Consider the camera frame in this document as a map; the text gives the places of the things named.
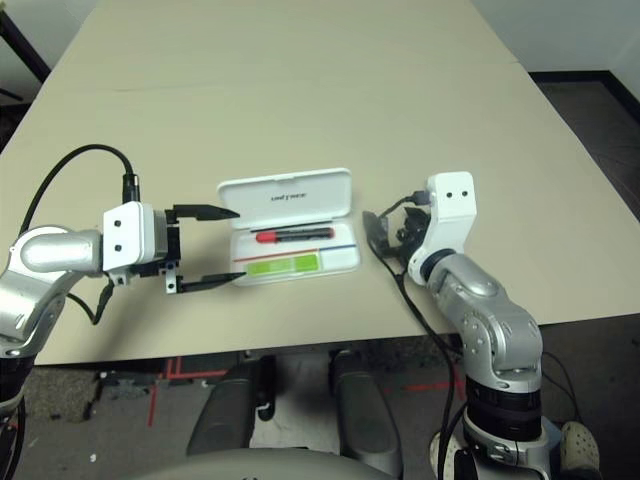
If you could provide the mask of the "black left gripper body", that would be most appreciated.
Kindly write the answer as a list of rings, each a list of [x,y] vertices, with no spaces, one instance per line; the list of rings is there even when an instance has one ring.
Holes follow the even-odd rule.
[[[176,282],[176,269],[181,259],[179,221],[173,210],[145,213],[141,227],[142,257],[131,267],[134,275],[165,276]]]

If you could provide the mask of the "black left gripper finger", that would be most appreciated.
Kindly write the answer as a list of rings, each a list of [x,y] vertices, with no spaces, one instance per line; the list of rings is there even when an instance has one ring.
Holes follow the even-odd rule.
[[[181,275],[176,275],[175,277],[167,276],[165,290],[167,294],[183,294],[211,290],[233,282],[245,275],[245,272],[212,274],[203,276],[200,280],[194,282],[185,282]]]
[[[177,204],[165,210],[166,221],[177,223],[180,218],[193,218],[197,221],[219,221],[239,218],[232,210],[209,204]]]

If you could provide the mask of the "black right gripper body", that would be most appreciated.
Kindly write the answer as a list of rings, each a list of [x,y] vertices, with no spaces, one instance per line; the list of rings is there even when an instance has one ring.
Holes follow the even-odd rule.
[[[398,261],[409,261],[416,250],[423,244],[431,215],[418,207],[405,207],[403,226],[396,232],[399,245],[394,248],[394,256]]]

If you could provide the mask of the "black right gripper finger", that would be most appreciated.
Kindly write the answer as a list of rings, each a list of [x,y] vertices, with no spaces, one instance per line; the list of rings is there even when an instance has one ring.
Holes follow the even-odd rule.
[[[374,212],[363,211],[362,222],[369,246],[377,255],[387,256],[390,245],[385,220],[380,218]]]

